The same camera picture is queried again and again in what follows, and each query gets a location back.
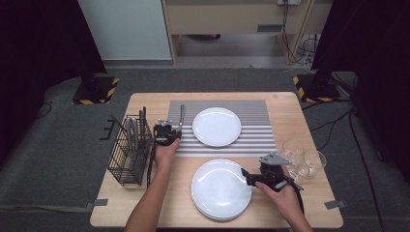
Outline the clear drinking glass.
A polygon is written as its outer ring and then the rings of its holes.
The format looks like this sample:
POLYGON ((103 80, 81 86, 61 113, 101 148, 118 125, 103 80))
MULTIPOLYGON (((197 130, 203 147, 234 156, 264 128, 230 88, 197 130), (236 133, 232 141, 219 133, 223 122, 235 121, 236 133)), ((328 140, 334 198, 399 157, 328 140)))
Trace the clear drinking glass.
POLYGON ((326 157, 317 150, 306 150, 298 167, 298 174, 304 178, 313 178, 327 164, 326 157))
POLYGON ((299 173, 299 167, 295 164, 287 166, 289 177, 294 180, 294 182, 299 185, 301 183, 301 175, 299 173))
POLYGON ((292 165, 298 165, 302 160, 305 148, 303 144, 295 139, 288 139, 282 143, 279 155, 291 162, 292 165))

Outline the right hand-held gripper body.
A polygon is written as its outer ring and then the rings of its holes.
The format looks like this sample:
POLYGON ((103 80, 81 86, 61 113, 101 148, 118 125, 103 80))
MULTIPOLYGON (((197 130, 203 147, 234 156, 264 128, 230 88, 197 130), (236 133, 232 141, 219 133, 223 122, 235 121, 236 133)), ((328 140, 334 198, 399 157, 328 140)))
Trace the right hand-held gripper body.
POLYGON ((282 167, 290 164, 289 160, 271 152, 260 158, 259 161, 261 163, 261 182, 273 191, 280 192, 286 185, 291 185, 296 190, 303 190, 303 188, 297 185, 292 178, 287 177, 283 173, 282 167))

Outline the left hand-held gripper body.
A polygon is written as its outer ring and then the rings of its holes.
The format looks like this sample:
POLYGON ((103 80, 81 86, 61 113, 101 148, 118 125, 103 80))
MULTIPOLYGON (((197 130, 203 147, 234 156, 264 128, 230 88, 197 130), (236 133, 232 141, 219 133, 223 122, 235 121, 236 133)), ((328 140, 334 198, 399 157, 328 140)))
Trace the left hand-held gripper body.
POLYGON ((177 128, 172 127, 171 120, 158 120, 158 123, 154 125, 155 142, 161 146, 171 145, 176 140, 174 134, 177 128))

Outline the single white plate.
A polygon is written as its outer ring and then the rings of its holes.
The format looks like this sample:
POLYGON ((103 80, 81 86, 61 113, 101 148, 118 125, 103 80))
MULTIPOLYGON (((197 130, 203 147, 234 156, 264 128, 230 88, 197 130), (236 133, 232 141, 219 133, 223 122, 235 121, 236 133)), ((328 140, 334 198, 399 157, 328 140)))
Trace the single white plate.
POLYGON ((212 147, 227 146, 240 136, 242 122, 231 110, 210 107, 199 112, 192 122, 194 136, 212 147))

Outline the person's left hand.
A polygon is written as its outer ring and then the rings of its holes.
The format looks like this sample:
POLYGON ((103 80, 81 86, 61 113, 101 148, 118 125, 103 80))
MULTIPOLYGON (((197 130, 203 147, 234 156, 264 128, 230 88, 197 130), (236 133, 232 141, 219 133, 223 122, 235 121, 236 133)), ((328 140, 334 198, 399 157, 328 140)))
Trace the person's left hand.
POLYGON ((172 167, 172 162, 179 146, 180 139, 177 138, 171 145, 158 146, 156 148, 155 163, 159 171, 169 170, 172 167))

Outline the white partition panel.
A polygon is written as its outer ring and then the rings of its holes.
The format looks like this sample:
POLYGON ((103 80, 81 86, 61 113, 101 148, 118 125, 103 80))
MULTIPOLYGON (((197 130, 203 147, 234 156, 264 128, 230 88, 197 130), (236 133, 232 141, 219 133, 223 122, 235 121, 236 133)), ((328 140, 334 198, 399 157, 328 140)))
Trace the white partition panel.
POLYGON ((161 0, 78 0, 104 60, 170 60, 161 0))

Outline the person's right hand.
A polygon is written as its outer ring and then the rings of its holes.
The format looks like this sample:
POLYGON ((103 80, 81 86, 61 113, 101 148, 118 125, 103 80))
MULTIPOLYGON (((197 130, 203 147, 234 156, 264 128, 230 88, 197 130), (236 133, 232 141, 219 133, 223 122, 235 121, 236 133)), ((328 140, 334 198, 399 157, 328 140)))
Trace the person's right hand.
POLYGON ((256 182, 255 184, 274 202, 279 213, 291 226, 296 226, 305 219, 297 194, 290 185, 285 185, 281 191, 276 192, 263 183, 256 182))

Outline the black wire cutlery basket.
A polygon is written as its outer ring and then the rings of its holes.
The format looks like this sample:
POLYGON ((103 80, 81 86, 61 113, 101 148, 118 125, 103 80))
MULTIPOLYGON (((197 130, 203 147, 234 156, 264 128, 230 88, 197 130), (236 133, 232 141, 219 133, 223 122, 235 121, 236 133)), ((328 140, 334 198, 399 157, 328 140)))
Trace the black wire cutlery basket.
MULTIPOLYGON (((137 127, 139 128, 138 115, 128 115, 123 120, 123 126, 126 127, 127 118, 136 118, 137 127)), ((133 131, 132 133, 132 150, 129 150, 129 144, 126 134, 120 129, 117 133, 113 148, 110 154, 110 160, 107 170, 113 175, 120 185, 137 184, 142 185, 144 174, 146 173, 146 165, 151 150, 152 134, 148 127, 147 120, 145 123, 146 139, 138 141, 138 148, 135 151, 133 148, 133 131)))

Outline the stack of white plates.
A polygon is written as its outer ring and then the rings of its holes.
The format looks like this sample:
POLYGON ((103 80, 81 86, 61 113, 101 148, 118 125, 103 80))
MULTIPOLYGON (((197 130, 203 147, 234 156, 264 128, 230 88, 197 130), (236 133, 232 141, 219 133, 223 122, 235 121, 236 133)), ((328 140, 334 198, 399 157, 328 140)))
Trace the stack of white plates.
POLYGON ((252 187, 247 184, 241 168, 233 160, 212 159, 196 170, 190 195, 203 215, 216 220, 230 220, 248 207, 252 187))

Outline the gray tape piece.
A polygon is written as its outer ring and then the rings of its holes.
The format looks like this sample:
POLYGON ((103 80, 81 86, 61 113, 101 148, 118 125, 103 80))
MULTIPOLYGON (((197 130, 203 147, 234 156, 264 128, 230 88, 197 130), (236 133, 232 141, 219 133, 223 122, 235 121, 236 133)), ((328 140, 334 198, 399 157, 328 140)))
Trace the gray tape piece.
POLYGON ((108 199, 96 199, 93 202, 88 202, 85 205, 86 210, 93 210, 96 206, 106 206, 108 199))
POLYGON ((335 208, 345 208, 346 203, 343 200, 333 200, 325 202, 325 206, 328 210, 335 209, 335 208))

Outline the light wooden desk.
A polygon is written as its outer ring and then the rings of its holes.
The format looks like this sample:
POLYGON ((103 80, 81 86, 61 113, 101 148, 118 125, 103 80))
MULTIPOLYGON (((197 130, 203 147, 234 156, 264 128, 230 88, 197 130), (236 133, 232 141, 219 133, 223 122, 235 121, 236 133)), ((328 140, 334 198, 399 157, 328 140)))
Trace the light wooden desk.
POLYGON ((320 34, 334 0, 161 0, 171 60, 185 35, 275 33, 285 61, 303 36, 320 34))

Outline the black tape floor mark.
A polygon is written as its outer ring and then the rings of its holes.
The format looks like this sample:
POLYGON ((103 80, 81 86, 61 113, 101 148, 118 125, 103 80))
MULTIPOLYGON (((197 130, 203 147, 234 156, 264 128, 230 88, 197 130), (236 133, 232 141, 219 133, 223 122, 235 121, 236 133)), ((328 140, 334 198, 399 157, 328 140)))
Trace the black tape floor mark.
POLYGON ((115 123, 113 122, 112 119, 108 119, 106 121, 106 124, 102 128, 103 135, 101 136, 101 140, 109 140, 110 139, 111 134, 114 130, 114 126, 115 126, 115 123))

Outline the striped gray placemat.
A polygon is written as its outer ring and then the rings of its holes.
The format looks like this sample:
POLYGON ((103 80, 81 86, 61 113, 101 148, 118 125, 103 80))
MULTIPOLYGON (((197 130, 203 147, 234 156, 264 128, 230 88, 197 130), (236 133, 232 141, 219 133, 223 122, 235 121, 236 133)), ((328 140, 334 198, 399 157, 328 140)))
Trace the striped gray placemat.
POLYGON ((172 101, 167 119, 172 121, 173 128, 178 127, 181 104, 186 106, 186 114, 181 143, 176 153, 178 157, 260 158, 277 149, 264 101, 172 101), (210 107, 229 109, 240 118, 242 131, 236 141, 227 146, 212 147, 194 136, 193 119, 199 112, 210 107))

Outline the black curtain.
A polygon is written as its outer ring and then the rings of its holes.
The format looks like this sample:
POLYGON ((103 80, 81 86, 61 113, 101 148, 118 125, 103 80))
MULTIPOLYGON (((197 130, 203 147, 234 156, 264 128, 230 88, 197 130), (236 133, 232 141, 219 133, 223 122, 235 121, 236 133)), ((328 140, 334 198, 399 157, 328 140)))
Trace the black curtain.
POLYGON ((0 0, 0 168, 44 104, 47 88, 103 61, 78 0, 0 0))
POLYGON ((313 68, 316 90, 332 72, 358 76, 356 108, 410 184, 410 0, 334 0, 313 68))

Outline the hazard-striped stand base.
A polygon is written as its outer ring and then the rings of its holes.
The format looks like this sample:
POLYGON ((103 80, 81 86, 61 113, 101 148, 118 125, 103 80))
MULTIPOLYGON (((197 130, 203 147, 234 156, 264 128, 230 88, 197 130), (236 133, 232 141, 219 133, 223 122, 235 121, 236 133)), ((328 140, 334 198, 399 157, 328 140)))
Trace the hazard-striped stand base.
POLYGON ((81 82, 73 95, 73 104, 108 103, 117 87, 119 79, 116 77, 96 77, 93 85, 87 86, 81 82))
POLYGON ((333 84, 317 86, 313 74, 298 74, 292 78, 302 102, 337 102, 340 93, 333 84))

